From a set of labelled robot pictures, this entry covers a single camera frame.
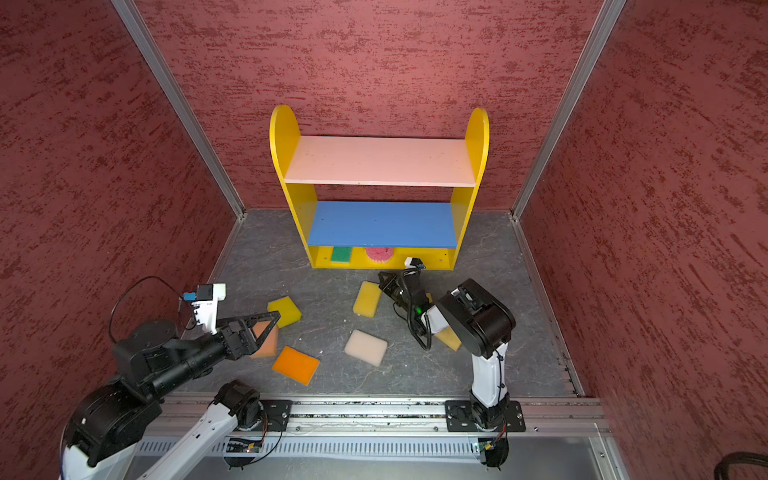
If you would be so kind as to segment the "dark yellow sponge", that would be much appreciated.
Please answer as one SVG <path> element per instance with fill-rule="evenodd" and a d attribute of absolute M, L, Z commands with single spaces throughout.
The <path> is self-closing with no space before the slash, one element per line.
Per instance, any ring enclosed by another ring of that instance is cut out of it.
<path fill-rule="evenodd" d="M 353 305 L 353 312 L 359 316 L 373 318 L 377 311 L 381 293 L 382 291 L 378 284 L 363 281 Z"/>

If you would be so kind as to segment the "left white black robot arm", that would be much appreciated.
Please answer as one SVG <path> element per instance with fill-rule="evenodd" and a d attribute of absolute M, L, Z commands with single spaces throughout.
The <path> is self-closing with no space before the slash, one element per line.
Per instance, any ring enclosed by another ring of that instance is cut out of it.
<path fill-rule="evenodd" d="M 88 394 L 64 427 L 60 478 L 124 478 L 147 427 L 161 415 L 165 397 L 224 360 L 256 353 L 279 319 L 277 312 L 225 318 L 216 332 L 192 340 L 181 339 L 170 321 L 141 324 L 113 346 L 117 376 Z M 291 406 L 289 400 L 262 402 L 255 389 L 230 381 L 143 476 L 183 479 L 214 446 L 240 433 L 254 433 L 263 444 L 268 432 L 285 432 Z"/>

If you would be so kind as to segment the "orange sponge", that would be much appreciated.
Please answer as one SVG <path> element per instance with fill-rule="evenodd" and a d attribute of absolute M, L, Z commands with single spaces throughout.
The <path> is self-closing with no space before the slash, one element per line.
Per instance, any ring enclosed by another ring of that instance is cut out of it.
<path fill-rule="evenodd" d="M 284 347 L 277 356 L 272 370 L 302 385 L 309 385 L 320 361 L 292 347 Z"/>

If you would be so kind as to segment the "green yellow sponge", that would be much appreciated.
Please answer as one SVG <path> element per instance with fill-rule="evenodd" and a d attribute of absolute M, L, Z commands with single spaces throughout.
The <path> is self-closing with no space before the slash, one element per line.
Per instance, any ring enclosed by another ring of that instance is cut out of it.
<path fill-rule="evenodd" d="M 352 247 L 334 247 L 331 253 L 331 262 L 334 264 L 348 264 L 351 261 Z"/>

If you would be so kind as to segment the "smiley face sponge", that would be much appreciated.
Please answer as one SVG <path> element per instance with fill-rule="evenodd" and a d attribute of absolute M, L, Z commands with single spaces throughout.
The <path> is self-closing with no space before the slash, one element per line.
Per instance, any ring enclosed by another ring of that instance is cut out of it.
<path fill-rule="evenodd" d="M 387 263 L 394 256 L 394 249 L 388 247 L 366 247 L 367 258 L 374 263 Z"/>

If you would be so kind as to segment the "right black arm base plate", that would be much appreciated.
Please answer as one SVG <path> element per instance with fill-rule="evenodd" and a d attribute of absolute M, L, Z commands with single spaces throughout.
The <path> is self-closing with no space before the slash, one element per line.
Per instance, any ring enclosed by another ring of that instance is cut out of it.
<path fill-rule="evenodd" d="M 526 431 L 522 407 L 518 401 L 503 399 L 496 406 L 487 408 L 471 400 L 448 400 L 444 407 L 449 432 Z"/>

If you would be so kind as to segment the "bright yellow sponge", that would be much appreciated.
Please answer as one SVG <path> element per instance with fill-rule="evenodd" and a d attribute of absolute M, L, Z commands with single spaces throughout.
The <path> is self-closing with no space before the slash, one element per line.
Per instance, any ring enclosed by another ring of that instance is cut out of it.
<path fill-rule="evenodd" d="M 269 312 L 278 312 L 280 314 L 280 319 L 277 323 L 279 329 L 290 326 L 302 318 L 302 312 L 289 296 L 269 302 L 267 309 Z"/>

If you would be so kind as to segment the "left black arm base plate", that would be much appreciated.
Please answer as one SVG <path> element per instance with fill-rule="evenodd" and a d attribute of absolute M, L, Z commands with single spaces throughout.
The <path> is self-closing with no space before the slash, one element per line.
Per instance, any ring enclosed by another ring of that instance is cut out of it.
<path fill-rule="evenodd" d="M 237 430 L 285 432 L 293 405 L 291 400 L 250 400 L 237 414 Z"/>

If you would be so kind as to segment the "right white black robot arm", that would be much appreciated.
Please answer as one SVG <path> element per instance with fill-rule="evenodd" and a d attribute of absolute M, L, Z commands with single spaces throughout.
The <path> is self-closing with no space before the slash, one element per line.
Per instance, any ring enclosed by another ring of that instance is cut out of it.
<path fill-rule="evenodd" d="M 511 311 L 473 279 L 431 300 L 417 267 L 381 271 L 378 286 L 423 350 L 431 349 L 436 334 L 454 332 L 472 356 L 472 421 L 486 430 L 500 424 L 509 402 L 505 358 L 516 327 Z"/>

